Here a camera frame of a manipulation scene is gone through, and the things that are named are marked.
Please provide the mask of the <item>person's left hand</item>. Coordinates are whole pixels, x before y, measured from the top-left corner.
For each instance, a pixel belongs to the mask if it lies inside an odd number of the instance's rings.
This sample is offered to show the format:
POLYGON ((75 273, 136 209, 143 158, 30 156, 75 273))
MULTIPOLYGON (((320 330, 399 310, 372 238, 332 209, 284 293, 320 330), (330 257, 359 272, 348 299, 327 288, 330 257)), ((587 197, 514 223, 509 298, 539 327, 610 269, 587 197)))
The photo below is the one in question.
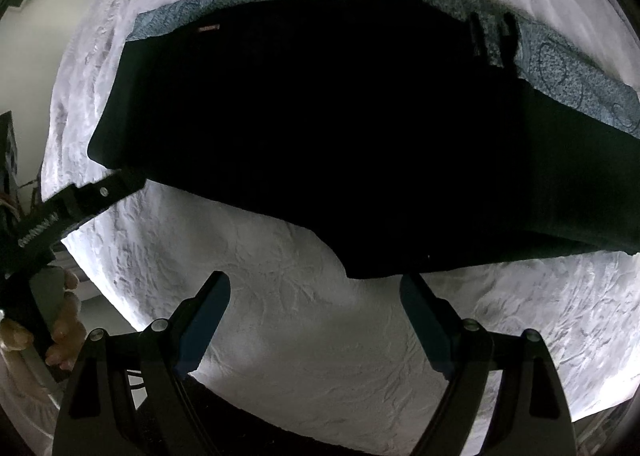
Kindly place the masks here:
MULTIPOLYGON (((74 368, 84 345, 87 331, 79 319, 81 303, 74 290, 78 287, 78 277, 64 268, 47 268, 46 275, 63 276, 64 296, 53 322, 52 344, 46 354, 46 364, 69 372, 74 368)), ((1 321, 1 356, 15 377, 30 377, 32 372, 26 366, 21 352, 32 345, 34 335, 15 320, 3 317, 1 321)))

